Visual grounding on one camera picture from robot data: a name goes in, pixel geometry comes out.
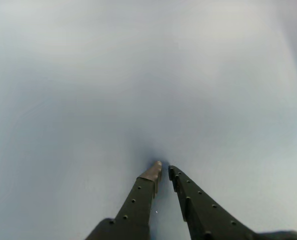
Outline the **taped-tip black gripper left finger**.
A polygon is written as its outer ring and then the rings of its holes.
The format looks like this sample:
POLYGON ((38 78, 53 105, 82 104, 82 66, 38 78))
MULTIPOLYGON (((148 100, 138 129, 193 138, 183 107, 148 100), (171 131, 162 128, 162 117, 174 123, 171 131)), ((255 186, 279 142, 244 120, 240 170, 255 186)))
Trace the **taped-tip black gripper left finger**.
POLYGON ((87 240, 149 240, 150 215, 162 178, 162 162, 156 161, 136 178, 115 218, 105 218, 86 237, 87 240))

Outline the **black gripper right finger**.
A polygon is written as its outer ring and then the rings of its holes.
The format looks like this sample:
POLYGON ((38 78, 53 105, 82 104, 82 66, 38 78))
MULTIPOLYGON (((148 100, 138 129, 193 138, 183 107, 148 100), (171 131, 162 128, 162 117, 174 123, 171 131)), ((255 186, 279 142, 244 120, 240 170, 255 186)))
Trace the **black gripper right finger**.
POLYGON ((222 208, 179 168, 168 167, 192 240, 297 240, 297 231, 258 233, 222 208))

